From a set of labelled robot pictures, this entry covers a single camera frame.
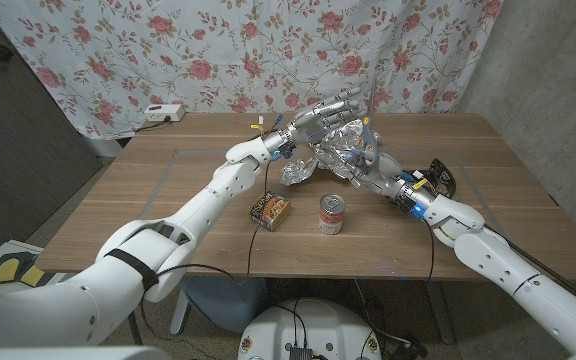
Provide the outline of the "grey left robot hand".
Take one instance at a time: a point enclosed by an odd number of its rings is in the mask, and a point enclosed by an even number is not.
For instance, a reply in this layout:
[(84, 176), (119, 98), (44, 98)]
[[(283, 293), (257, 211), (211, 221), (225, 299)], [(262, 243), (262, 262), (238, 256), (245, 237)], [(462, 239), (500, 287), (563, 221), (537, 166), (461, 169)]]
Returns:
[(361, 88), (355, 87), (308, 105), (287, 127), (293, 142), (318, 143), (332, 130), (364, 115), (366, 108), (357, 99), (360, 93)]

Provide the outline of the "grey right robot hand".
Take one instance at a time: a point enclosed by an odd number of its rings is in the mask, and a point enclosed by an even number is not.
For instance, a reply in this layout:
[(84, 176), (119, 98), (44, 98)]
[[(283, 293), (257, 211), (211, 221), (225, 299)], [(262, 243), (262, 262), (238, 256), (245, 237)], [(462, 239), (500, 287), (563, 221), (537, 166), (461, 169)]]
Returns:
[(390, 155), (374, 150), (353, 150), (345, 157), (350, 179), (357, 180), (370, 191), (395, 198), (405, 181), (401, 165)]

